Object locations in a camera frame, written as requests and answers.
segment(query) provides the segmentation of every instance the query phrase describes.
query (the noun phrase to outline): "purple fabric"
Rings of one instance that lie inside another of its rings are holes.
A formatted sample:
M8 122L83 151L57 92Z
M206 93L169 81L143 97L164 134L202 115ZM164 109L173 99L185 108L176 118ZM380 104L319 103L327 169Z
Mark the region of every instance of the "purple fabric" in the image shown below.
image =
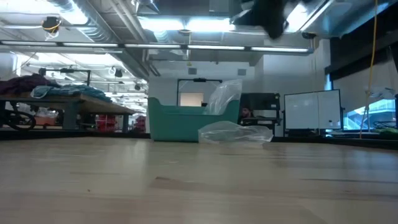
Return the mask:
M58 84L52 83L43 76L34 73L32 75L12 78L8 81L0 82L0 95L31 92L39 85L59 87Z

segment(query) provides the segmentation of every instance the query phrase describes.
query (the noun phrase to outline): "teal plastic bin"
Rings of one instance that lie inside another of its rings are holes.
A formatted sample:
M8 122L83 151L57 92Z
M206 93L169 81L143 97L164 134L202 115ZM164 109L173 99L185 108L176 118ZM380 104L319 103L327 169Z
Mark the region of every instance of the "teal plastic bin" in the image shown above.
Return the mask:
M198 130L218 121L238 122L239 100L228 103L224 114L206 115L198 106L163 106L148 99L150 137L155 141L198 142Z

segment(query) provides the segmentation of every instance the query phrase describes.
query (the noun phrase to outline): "whiteboard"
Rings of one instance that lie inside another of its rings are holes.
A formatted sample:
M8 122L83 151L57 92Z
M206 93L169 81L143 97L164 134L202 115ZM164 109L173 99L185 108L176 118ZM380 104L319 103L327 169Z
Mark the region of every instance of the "whiteboard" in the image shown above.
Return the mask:
M340 91L285 95L286 129L340 129Z
M315 93L285 95L286 129L318 128L318 98Z

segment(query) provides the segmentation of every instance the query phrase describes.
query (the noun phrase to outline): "wheel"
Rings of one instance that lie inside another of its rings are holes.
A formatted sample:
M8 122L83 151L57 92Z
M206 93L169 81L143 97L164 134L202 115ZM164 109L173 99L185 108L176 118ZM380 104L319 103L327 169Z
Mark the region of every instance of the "wheel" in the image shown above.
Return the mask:
M35 128L35 117L20 111L6 111L5 124L17 131L30 131Z

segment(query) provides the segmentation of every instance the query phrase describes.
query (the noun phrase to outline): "blue fabric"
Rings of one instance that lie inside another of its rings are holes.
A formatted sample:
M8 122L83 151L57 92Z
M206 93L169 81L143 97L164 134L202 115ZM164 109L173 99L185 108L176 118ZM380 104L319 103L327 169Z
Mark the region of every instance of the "blue fabric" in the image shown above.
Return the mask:
M91 96L108 103L112 102L111 98L107 97L103 91L86 85L65 85L61 88L37 86L32 91L32 97L35 98L43 98L45 96L73 96L78 94Z

